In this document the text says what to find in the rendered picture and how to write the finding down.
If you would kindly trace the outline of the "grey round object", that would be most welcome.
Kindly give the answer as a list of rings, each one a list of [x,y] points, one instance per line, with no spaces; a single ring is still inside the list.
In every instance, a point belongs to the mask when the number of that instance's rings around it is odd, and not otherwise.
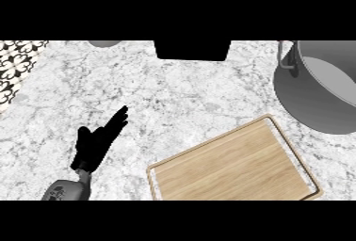
[[[121,42],[121,40],[90,40],[89,43],[99,48],[108,48],[114,45],[117,45]]]

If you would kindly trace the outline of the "wooden tray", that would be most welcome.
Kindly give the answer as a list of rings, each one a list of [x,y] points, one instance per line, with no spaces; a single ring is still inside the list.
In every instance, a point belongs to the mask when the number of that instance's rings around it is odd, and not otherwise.
[[[322,195],[272,115],[148,166],[155,200],[299,200]]]

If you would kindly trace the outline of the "black and white patterned cloth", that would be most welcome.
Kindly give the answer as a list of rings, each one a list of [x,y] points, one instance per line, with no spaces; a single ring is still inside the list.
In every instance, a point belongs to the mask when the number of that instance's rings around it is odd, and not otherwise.
[[[48,44],[48,40],[0,40],[0,113],[12,104]]]

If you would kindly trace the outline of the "grey metal pot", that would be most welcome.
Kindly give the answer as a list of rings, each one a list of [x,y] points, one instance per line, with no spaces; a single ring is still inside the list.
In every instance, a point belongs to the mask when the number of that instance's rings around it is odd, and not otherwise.
[[[280,51],[274,90],[285,110],[322,133],[355,133],[356,40],[294,40],[288,54]]]

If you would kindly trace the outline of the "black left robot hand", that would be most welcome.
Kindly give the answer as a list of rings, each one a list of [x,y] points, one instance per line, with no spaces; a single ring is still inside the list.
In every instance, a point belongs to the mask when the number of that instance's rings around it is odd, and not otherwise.
[[[120,136],[120,133],[129,124],[126,106],[116,112],[105,126],[90,131],[86,126],[79,129],[79,139],[76,144],[77,154],[71,163],[71,169],[82,169],[93,172],[105,159],[110,146]]]

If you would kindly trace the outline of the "black appliance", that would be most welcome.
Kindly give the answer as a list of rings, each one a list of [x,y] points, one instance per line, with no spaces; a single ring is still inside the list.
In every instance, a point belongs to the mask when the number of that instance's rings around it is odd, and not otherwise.
[[[225,61],[229,40],[157,40],[155,54],[160,59]]]

